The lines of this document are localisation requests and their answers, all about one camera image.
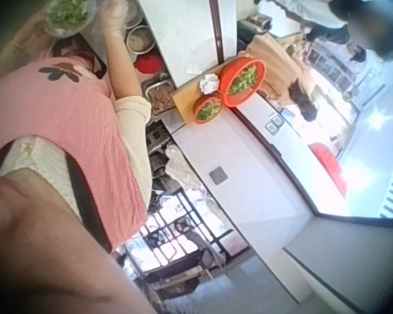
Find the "pink apron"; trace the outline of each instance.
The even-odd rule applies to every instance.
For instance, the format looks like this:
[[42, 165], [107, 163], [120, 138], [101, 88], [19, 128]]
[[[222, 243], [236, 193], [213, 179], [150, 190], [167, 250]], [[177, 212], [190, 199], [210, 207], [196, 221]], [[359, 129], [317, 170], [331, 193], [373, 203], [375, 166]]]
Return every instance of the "pink apron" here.
[[146, 208], [108, 85], [79, 70], [80, 58], [31, 63], [0, 81], [0, 149], [34, 134], [53, 142], [80, 166], [112, 247], [145, 223]]

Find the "flower appliqué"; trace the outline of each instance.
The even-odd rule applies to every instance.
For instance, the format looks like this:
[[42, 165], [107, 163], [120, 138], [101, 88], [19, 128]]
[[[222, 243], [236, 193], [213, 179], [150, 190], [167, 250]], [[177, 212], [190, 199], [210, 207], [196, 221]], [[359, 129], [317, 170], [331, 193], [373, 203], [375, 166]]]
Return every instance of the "flower appliqué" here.
[[39, 72], [49, 74], [48, 80], [59, 80], [65, 75], [74, 83], [78, 83], [80, 81], [79, 77], [82, 76], [80, 72], [74, 69], [71, 63], [65, 62], [55, 64], [52, 67], [42, 67], [39, 69]]

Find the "white long sleeve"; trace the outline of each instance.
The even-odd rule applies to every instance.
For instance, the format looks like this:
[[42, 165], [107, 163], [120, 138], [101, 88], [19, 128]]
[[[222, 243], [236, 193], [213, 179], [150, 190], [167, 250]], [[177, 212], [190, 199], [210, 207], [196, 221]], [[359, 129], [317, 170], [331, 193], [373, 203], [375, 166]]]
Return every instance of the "white long sleeve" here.
[[341, 28], [346, 22], [338, 19], [330, 11], [331, 0], [274, 0], [286, 7], [288, 11], [296, 13], [302, 19], [311, 21], [328, 28]]
[[151, 197], [152, 176], [145, 142], [145, 125], [150, 120], [151, 104], [140, 96], [130, 96], [115, 102], [115, 113], [121, 126], [122, 138], [132, 172], [148, 206]]

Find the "hand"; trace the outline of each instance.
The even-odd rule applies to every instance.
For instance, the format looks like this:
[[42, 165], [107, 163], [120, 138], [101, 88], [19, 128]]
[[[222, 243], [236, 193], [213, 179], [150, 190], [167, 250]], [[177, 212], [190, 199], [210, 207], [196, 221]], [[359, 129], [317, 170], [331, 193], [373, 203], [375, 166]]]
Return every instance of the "hand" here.
[[122, 36], [128, 12], [126, 0], [104, 0], [99, 11], [99, 26], [104, 36]]
[[14, 43], [25, 49], [26, 47], [32, 45], [34, 40], [45, 34], [45, 16], [45, 10], [43, 9], [39, 10], [33, 16], [31, 16], [31, 18], [13, 37]]

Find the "white tissue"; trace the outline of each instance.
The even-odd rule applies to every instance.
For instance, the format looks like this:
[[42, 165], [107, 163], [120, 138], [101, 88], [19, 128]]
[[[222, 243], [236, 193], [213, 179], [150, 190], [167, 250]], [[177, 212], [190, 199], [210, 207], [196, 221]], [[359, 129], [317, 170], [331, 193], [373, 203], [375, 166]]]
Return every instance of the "white tissue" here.
[[218, 90], [219, 83], [220, 81], [217, 75], [206, 74], [204, 78], [200, 80], [199, 87], [201, 89], [201, 92], [204, 93], [204, 95], [208, 95]]

